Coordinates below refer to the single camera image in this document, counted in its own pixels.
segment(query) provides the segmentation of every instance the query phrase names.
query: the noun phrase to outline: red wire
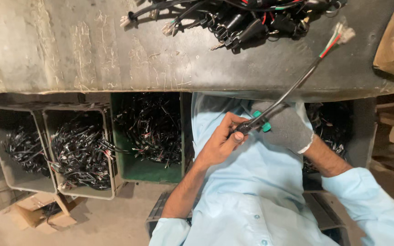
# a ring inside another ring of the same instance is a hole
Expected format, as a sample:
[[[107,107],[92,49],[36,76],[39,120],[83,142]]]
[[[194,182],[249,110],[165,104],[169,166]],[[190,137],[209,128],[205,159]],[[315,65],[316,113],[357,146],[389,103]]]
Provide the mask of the red wire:
[[[334,41],[331,43],[331,45],[325,50],[325,52],[323,52],[323,54],[320,56],[320,58],[325,57],[326,53],[328,53],[328,51],[331,49],[332,46],[334,46],[334,44],[337,42],[337,40],[341,37],[342,35],[339,34]]]

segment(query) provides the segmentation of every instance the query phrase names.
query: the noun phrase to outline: electrical connector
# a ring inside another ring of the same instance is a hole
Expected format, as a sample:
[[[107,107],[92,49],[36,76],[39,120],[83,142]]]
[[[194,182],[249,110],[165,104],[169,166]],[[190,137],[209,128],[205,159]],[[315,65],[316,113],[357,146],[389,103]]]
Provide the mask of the electrical connector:
[[[121,22],[122,23],[121,23],[120,27],[124,27],[124,26],[129,25],[132,21],[129,19],[128,16],[123,16],[121,19]]]
[[[159,9],[155,9],[150,11],[150,14],[148,14],[148,17],[150,17],[153,20],[157,20],[159,16]]]
[[[343,27],[340,39],[337,41],[337,44],[345,44],[353,37],[355,37],[355,30],[350,27]]]
[[[162,33],[167,37],[172,35],[172,33],[175,29],[175,26],[176,26],[176,20],[172,20],[171,22],[167,22],[164,25],[164,27],[162,27],[162,29],[161,29]]]

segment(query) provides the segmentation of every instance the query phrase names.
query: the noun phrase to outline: workbench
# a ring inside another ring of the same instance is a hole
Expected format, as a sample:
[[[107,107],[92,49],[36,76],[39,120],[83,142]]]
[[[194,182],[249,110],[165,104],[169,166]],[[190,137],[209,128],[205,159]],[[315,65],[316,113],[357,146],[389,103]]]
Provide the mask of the workbench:
[[[356,37],[332,51],[290,100],[336,101],[394,93],[394,77],[373,68],[394,0],[349,0],[339,13],[310,23],[308,35],[233,54],[210,51],[217,39],[200,26],[165,37],[175,17],[120,19],[134,0],[0,0],[0,93],[203,91],[239,98],[276,98],[322,51],[342,18]]]

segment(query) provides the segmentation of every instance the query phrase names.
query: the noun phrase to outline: shirt sleeve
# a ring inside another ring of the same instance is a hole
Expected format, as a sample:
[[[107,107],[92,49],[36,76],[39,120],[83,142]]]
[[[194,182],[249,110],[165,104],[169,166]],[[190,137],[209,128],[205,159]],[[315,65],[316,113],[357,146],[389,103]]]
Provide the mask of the shirt sleeve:
[[[369,170],[353,168],[335,177],[322,177],[322,185],[338,198],[367,234],[362,238],[364,245],[394,245],[394,199]]]
[[[180,246],[190,229],[184,219],[160,218],[148,246]]]

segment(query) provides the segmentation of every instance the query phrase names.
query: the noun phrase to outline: black cable end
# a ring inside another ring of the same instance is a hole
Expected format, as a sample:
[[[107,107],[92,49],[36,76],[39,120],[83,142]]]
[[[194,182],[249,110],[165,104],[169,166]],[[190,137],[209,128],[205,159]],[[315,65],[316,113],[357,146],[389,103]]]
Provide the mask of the black cable end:
[[[130,22],[136,22],[136,21],[138,21],[138,17],[134,17],[134,14],[135,14],[135,13],[133,13],[132,11],[129,11],[129,14],[128,14],[127,16],[128,16],[128,18],[129,18]]]

